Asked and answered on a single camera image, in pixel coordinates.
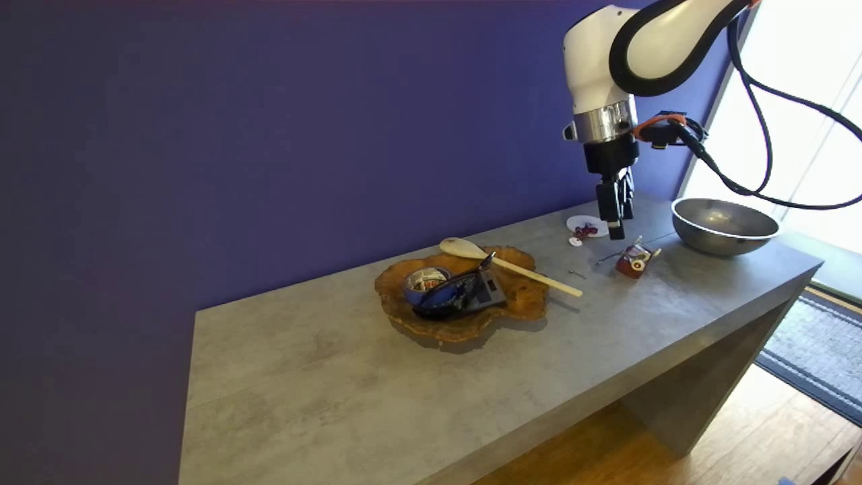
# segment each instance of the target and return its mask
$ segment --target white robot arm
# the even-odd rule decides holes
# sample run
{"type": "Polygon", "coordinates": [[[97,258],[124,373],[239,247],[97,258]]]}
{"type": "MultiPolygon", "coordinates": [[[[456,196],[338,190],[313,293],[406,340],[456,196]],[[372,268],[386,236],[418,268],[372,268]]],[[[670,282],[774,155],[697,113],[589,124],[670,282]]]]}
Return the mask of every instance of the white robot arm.
{"type": "Polygon", "coordinates": [[[597,213],[615,240],[631,219],[633,95],[651,96],[685,82],[713,38],[753,0],[658,0],[640,11],[607,4],[562,38],[574,119],[566,138],[585,142],[597,213]]]}

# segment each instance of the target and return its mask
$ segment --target wooden spoon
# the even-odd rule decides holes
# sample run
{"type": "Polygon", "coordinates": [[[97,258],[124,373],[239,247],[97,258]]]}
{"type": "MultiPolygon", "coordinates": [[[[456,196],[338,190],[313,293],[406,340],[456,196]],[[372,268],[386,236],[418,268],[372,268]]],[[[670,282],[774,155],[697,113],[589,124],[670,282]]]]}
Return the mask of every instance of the wooden spoon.
{"type": "Polygon", "coordinates": [[[501,266],[501,268],[508,268],[508,271],[516,271],[516,275],[522,275],[522,276],[538,280],[538,282],[545,282],[545,286],[549,286],[549,289],[554,289],[554,291],[562,291],[562,293],[572,293],[572,295],[582,295],[580,289],[566,286],[566,282],[561,282],[561,280],[551,280],[551,276],[546,276],[546,275],[530,271],[530,268],[526,268],[526,266],[516,266],[516,264],[511,264],[511,260],[506,260],[506,258],[497,258],[495,252],[484,252],[480,244],[473,244],[470,240],[462,240],[462,236],[445,236],[445,240],[438,243],[438,251],[445,251],[445,252],[449,252],[449,256],[457,256],[457,258],[487,258],[487,256],[491,256],[491,260],[493,260],[495,266],[501,266]]]}

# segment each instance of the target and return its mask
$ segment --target purple wall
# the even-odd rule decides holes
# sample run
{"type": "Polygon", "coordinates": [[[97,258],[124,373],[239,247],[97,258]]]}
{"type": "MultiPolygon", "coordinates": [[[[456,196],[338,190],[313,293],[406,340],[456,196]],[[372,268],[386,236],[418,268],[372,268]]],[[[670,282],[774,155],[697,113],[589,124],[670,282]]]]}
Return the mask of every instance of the purple wall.
{"type": "Polygon", "coordinates": [[[596,4],[3,4],[0,483],[176,483],[196,306],[589,198],[561,38],[596,4]]]}

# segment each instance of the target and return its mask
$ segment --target metal bowl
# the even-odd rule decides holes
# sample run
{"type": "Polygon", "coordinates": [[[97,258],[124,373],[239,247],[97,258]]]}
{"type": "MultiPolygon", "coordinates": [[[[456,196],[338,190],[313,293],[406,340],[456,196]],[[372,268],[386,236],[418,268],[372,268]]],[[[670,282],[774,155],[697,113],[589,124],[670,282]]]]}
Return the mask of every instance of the metal bowl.
{"type": "Polygon", "coordinates": [[[725,198],[675,198],[670,213],[686,247],[721,258],[757,251],[779,232],[769,214],[725,198]]]}

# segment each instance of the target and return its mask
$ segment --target gray table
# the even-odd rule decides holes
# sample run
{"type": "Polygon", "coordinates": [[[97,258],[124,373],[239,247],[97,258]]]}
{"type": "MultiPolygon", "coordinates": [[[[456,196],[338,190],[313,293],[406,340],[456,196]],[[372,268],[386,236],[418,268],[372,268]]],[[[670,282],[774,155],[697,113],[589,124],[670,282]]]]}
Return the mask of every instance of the gray table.
{"type": "Polygon", "coordinates": [[[611,402],[686,452],[819,260],[779,240],[699,256],[666,201],[636,210],[628,232],[663,244],[640,280],[615,271],[623,243],[566,243],[566,214],[592,205],[473,233],[585,295],[551,293],[542,330],[501,329],[460,355],[380,310],[375,276],[403,256],[201,310],[181,483],[470,483],[611,402]]]}

